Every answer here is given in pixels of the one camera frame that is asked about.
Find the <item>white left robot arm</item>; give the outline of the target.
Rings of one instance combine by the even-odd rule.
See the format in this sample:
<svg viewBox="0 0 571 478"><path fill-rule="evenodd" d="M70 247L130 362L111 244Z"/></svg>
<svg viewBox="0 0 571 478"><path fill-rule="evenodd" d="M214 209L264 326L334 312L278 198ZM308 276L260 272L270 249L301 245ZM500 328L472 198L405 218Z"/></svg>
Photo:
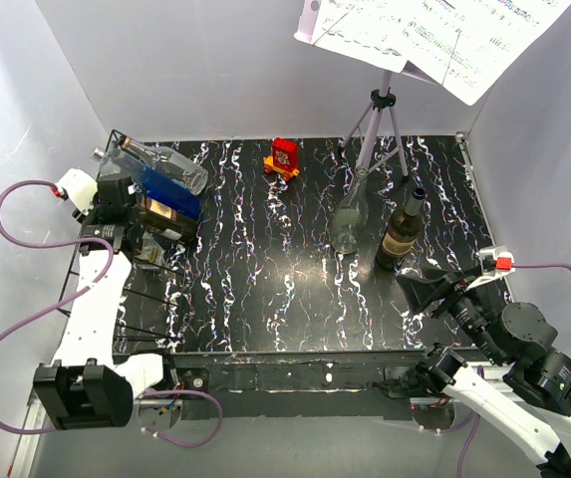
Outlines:
<svg viewBox="0 0 571 478"><path fill-rule="evenodd" d="M83 215L78 286L61 343L49 365L39 366L33 387L59 430L123 427L145 391L158 398L177 389L176 371L151 353L113 359L122 292L136 260L157 258L158 245L145 231L143 197L124 174L95 180L71 169L56 183L58 194Z"/></svg>

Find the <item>clear square liquor bottle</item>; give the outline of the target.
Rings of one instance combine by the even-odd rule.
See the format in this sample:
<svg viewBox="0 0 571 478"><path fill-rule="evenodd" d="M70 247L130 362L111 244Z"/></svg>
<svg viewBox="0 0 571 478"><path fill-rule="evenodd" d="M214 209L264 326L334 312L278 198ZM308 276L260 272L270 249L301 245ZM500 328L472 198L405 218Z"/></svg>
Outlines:
<svg viewBox="0 0 571 478"><path fill-rule="evenodd" d="M133 255L133 261L145 270L157 270L164 266L163 247L154 239L154 237L145 232L143 234L142 247Z"/></svg>

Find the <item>clear round glass bottle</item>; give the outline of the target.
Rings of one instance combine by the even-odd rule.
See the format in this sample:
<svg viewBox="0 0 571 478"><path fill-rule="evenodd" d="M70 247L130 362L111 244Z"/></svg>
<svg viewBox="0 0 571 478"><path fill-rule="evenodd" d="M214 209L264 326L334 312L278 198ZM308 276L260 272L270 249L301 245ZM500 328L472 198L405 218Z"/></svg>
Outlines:
<svg viewBox="0 0 571 478"><path fill-rule="evenodd" d="M366 186L369 170L366 166L357 166L349 190L334 213L330 243L332 248L343 255L357 251L359 240L367 224L369 207L366 198Z"/></svg>

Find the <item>dark red wine bottle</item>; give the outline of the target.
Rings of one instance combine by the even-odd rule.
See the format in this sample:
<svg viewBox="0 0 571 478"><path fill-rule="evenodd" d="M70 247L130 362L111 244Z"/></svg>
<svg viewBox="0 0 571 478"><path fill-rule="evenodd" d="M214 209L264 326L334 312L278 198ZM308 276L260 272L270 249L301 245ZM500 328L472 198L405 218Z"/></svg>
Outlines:
<svg viewBox="0 0 571 478"><path fill-rule="evenodd" d="M406 203L391 215L375 257L380 267L397 269L412 250L424 230L423 207L426 196L423 188L415 188Z"/></svg>

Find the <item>green white wine bottle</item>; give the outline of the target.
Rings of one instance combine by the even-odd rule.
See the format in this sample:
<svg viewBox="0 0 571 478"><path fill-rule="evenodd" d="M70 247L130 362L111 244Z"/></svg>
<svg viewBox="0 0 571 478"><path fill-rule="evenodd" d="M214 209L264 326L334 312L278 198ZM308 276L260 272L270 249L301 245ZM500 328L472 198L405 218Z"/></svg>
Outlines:
<svg viewBox="0 0 571 478"><path fill-rule="evenodd" d="M197 222L171 207L143 194L137 195L137 208L145 229L173 241L192 242Z"/></svg>

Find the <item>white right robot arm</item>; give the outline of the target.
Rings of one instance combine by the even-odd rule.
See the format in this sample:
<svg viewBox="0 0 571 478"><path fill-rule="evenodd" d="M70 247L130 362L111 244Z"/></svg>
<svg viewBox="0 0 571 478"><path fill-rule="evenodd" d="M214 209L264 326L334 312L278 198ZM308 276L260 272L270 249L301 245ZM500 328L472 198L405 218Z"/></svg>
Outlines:
<svg viewBox="0 0 571 478"><path fill-rule="evenodd" d="M554 348L557 332L536 306L497 307L481 291L513 270L509 260L499 259L467 271L401 275L398 284L412 312L436 304L434 317L452 316L489 363L508 366L503 383L539 414L525 411L443 345L405 372L399 387L464 403L515 443L541 476L571 477L571 358Z"/></svg>

